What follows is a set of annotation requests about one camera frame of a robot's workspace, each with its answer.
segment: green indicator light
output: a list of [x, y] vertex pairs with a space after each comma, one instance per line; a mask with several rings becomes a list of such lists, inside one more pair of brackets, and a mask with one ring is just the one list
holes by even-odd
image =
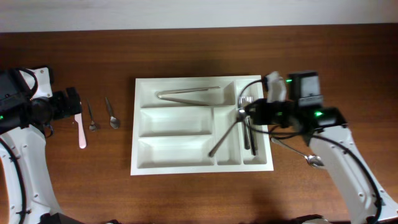
[[316, 111], [315, 112], [315, 116], [321, 116], [321, 115], [323, 115], [323, 113], [321, 111]]

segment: cutlery tray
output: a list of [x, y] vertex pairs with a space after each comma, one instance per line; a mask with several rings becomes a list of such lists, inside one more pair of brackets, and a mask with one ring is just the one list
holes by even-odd
[[[244, 148], [243, 126], [238, 123], [213, 158], [208, 153], [234, 123], [237, 99], [260, 75], [203, 78], [138, 78], [134, 101], [131, 175], [183, 174], [201, 172], [270, 171], [268, 135], [254, 133], [257, 155]], [[219, 86], [208, 91], [168, 95], [211, 106], [160, 100], [156, 94]], [[246, 89], [244, 96], [263, 98], [262, 85]], [[267, 126], [255, 126], [267, 131]]]

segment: tabletop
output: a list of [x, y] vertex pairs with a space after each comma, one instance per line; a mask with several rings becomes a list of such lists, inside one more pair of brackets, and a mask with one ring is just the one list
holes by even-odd
[[[64, 214], [84, 223], [264, 223], [321, 214], [348, 220], [325, 171], [271, 143], [272, 172], [130, 176], [136, 78], [316, 70], [326, 106], [349, 122], [368, 166], [398, 201], [398, 24], [0, 34], [0, 68], [53, 68], [101, 130], [78, 146], [73, 118], [53, 123], [46, 160]], [[109, 126], [107, 96], [121, 127]], [[286, 141], [310, 153], [299, 137]], [[0, 223], [8, 219], [0, 175]]]

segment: pink handle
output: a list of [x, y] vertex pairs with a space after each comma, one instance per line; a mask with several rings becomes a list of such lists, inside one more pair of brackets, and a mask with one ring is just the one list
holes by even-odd
[[79, 129], [79, 146], [80, 149], [84, 149], [87, 146], [85, 131], [83, 129], [83, 121], [81, 120], [81, 113], [75, 115], [75, 121], [78, 124]]

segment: white tray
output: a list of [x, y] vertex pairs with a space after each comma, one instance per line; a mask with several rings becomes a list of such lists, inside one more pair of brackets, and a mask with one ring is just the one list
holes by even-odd
[[[131, 175], [274, 170], [267, 135], [255, 134], [258, 155], [243, 147], [243, 127], [231, 131], [213, 158], [208, 153], [236, 117], [239, 93], [260, 75], [203, 78], [138, 78], [134, 102]], [[170, 95], [211, 103], [195, 106], [160, 100], [156, 93], [220, 86], [220, 89]], [[245, 94], [262, 98], [260, 83]], [[267, 131], [267, 126], [256, 126]]]

